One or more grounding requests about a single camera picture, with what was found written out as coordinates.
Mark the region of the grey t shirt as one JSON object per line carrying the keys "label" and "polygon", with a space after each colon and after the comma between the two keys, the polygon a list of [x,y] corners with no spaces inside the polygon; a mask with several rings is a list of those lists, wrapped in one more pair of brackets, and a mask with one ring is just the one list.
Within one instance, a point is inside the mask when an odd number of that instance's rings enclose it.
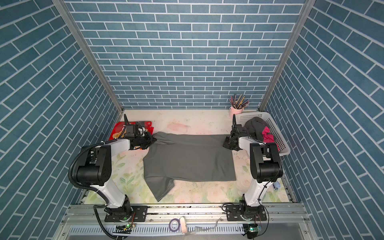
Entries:
{"label": "grey t shirt", "polygon": [[144,180],[159,202],[174,181],[230,182],[236,180],[232,150],[226,135],[176,135],[158,132],[143,158]]}

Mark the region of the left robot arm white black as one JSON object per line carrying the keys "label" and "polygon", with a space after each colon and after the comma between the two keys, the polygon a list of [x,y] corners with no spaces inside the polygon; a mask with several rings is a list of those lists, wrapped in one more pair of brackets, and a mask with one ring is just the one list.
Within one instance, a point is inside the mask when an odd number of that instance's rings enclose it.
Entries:
{"label": "left robot arm white black", "polygon": [[84,146],[69,167],[68,178],[77,188],[97,193],[105,201],[108,216],[126,222],[133,215],[129,198],[112,180],[112,157],[133,150],[145,150],[157,141],[150,133],[128,135],[107,142]]}

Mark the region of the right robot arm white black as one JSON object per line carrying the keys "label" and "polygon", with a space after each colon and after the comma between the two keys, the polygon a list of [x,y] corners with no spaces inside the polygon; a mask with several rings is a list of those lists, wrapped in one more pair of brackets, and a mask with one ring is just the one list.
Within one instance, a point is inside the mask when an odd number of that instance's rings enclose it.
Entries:
{"label": "right robot arm white black", "polygon": [[262,143],[245,135],[226,137],[223,147],[245,150],[250,157],[252,181],[237,207],[226,206],[229,221],[265,221],[267,211],[263,198],[267,189],[283,175],[282,161],[276,143]]}

